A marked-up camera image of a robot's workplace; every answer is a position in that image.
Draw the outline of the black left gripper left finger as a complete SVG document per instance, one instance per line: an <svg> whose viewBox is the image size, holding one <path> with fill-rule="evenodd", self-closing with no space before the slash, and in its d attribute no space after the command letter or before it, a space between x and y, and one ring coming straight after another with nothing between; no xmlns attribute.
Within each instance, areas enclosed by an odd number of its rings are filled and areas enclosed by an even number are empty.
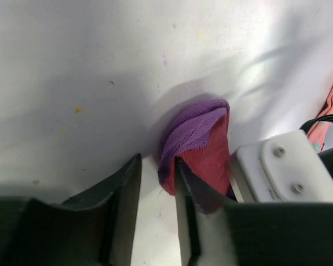
<svg viewBox="0 0 333 266"><path fill-rule="evenodd" d="M0 265L129 265L141 176L136 154L60 204L0 197Z"/></svg>

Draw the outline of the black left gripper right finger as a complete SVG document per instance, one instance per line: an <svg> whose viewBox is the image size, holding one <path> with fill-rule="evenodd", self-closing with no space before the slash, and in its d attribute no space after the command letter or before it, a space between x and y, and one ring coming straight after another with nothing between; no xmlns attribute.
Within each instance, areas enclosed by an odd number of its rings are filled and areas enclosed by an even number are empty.
<svg viewBox="0 0 333 266"><path fill-rule="evenodd" d="M333 265L332 203L237 203L175 160L182 265Z"/></svg>

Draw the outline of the maroon sock with orange cuff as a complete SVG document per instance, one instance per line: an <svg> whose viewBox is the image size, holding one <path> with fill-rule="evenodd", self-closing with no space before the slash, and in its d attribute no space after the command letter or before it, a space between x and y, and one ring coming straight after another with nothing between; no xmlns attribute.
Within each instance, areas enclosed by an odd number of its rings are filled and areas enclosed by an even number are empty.
<svg viewBox="0 0 333 266"><path fill-rule="evenodd" d="M204 213L223 205L230 188L228 125L229 103L213 99L184 108L164 131L159 145L159 183L175 195L175 163L185 163L184 183Z"/></svg>

